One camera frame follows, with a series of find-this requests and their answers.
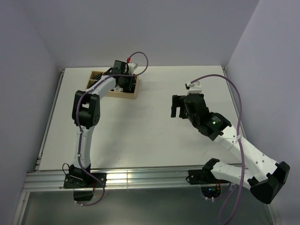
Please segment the wooden compartment box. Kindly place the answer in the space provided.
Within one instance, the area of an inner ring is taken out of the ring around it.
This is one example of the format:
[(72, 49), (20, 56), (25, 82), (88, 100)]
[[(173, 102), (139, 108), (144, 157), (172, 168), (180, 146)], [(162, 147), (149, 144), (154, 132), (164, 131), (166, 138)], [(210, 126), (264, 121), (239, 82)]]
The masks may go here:
[[(91, 80), (90, 79), (93, 73), (102, 73), (103, 74), (104, 72), (103, 71), (92, 71), (90, 73), (90, 77), (87, 81), (86, 89), (91, 88), (94, 84), (96, 84), (99, 81), (99, 80)], [(139, 77), (137, 76), (134, 92), (114, 92), (112, 89), (106, 94), (106, 97), (136, 99), (138, 84), (139, 84)]]

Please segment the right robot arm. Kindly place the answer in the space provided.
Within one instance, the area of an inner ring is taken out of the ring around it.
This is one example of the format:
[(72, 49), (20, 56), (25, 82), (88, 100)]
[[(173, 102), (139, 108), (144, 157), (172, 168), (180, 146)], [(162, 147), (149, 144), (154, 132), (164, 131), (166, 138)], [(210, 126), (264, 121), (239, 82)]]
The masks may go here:
[(290, 166), (277, 162), (259, 151), (246, 138), (237, 134), (236, 128), (223, 115), (210, 112), (204, 95), (193, 93), (172, 97), (171, 117), (188, 119), (193, 127), (214, 143), (223, 146), (237, 159), (244, 162), (245, 170), (210, 159), (200, 170), (190, 170), (188, 179), (191, 185), (226, 181), (242, 184), (252, 195), (265, 204), (270, 204), (286, 183)]

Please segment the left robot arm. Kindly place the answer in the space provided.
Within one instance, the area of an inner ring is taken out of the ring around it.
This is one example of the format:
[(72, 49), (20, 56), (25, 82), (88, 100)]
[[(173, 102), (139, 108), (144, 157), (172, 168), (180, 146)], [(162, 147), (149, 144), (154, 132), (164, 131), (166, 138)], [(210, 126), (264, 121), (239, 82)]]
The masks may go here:
[(100, 121), (100, 101), (115, 88), (131, 90), (136, 84), (137, 75), (132, 73), (102, 73), (92, 86), (75, 93), (72, 119), (77, 126), (77, 146), (74, 160), (68, 168), (70, 178), (80, 187), (97, 181), (90, 172), (90, 147), (94, 129)]

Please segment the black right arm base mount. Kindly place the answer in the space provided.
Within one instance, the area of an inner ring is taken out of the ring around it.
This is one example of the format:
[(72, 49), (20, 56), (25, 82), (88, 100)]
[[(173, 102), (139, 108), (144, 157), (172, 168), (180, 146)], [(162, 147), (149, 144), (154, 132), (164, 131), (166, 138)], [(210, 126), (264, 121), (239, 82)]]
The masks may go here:
[(204, 169), (188, 170), (188, 176), (186, 182), (190, 185), (205, 185), (205, 184), (226, 184), (229, 181), (216, 179), (211, 171)]

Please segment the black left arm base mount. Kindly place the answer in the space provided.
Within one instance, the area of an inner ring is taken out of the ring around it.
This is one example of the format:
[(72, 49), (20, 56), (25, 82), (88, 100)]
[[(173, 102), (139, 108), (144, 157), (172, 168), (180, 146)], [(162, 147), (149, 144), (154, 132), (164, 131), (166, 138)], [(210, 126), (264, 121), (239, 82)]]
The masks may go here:
[[(102, 184), (105, 186), (106, 184), (106, 173), (98, 172), (98, 173), (92, 173), (93, 176), (95, 176), (98, 180), (102, 182)], [(63, 188), (65, 189), (74, 189), (74, 188), (101, 188), (102, 185), (96, 181), (94, 178), (87, 176), (86, 180), (80, 180), (78, 178), (72, 177), (69, 174), (65, 176), (65, 181)]]

